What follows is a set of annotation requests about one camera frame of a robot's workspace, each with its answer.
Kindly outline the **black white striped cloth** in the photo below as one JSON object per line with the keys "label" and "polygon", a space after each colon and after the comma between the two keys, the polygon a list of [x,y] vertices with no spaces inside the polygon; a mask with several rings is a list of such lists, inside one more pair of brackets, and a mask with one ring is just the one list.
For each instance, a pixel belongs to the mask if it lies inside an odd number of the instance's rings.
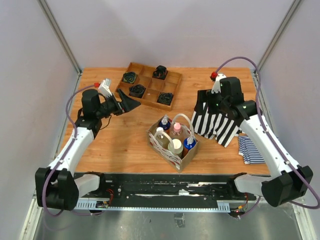
{"label": "black white striped cloth", "polygon": [[217,143],[225,148],[242,132],[235,121],[229,119],[226,114],[209,113],[206,102],[200,104],[200,110],[194,110],[191,123],[195,134],[210,140],[215,138]]}

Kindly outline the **wooden compartment tray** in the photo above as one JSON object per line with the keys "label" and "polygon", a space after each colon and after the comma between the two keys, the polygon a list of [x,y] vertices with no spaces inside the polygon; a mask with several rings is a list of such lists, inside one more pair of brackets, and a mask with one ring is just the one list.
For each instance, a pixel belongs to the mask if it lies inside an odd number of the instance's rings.
{"label": "wooden compartment tray", "polygon": [[[171,111],[181,85],[182,74],[169,70],[165,79],[158,79],[153,77],[153,72],[155,70],[156,68],[154,66],[131,62],[125,72],[134,72],[137,75],[136,80],[134,83],[127,83],[121,78],[116,89],[122,90],[127,96],[129,96],[130,87],[142,85],[145,87],[143,95],[141,97],[132,96],[134,100],[149,107]],[[164,93],[173,94],[169,105],[158,102],[160,94]]]}

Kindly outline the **pink cap bottle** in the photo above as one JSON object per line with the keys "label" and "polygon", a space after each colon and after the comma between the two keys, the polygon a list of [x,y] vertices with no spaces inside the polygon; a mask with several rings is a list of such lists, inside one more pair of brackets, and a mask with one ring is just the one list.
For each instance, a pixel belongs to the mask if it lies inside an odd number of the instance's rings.
{"label": "pink cap bottle", "polygon": [[171,134],[172,138],[178,137],[182,134],[182,127],[179,122],[175,122],[172,125],[172,129],[170,130],[170,134]]}

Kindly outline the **watermelon print canvas bag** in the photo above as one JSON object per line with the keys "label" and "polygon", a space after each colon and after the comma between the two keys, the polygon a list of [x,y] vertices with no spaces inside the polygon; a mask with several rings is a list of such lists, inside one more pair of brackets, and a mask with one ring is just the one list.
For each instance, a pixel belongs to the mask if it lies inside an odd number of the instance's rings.
{"label": "watermelon print canvas bag", "polygon": [[195,158],[200,145],[191,120],[183,113],[173,119],[164,115],[146,131],[146,137],[148,145],[178,173]]}

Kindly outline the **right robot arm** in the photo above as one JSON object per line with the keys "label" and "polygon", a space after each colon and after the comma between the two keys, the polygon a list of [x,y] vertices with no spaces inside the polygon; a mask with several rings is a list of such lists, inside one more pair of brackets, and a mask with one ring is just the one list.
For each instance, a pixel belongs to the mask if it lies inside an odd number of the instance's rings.
{"label": "right robot arm", "polygon": [[240,80],[218,78],[212,89],[199,90],[192,116],[194,132],[206,138],[217,137],[227,146],[238,130],[252,140],[268,167],[270,176],[255,176],[245,172],[231,177],[235,194],[248,193],[263,197],[271,206],[304,196],[310,187],[313,171],[301,166],[284,148],[253,100],[245,100]]}

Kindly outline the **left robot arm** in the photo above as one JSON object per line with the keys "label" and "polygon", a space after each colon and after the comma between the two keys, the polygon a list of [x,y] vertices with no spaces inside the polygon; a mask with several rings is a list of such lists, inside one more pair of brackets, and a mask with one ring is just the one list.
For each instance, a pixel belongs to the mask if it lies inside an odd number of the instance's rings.
{"label": "left robot arm", "polygon": [[72,134],[60,154],[46,168],[40,167],[35,173],[37,203],[45,211],[56,209],[72,211],[79,198],[86,194],[104,194],[106,177],[101,172],[87,172],[74,178],[77,165],[88,146],[94,141],[102,127],[103,118],[128,113],[141,103],[122,90],[117,90],[120,101],[113,94],[104,97],[93,85],[79,90],[82,107],[77,120],[72,121]]}

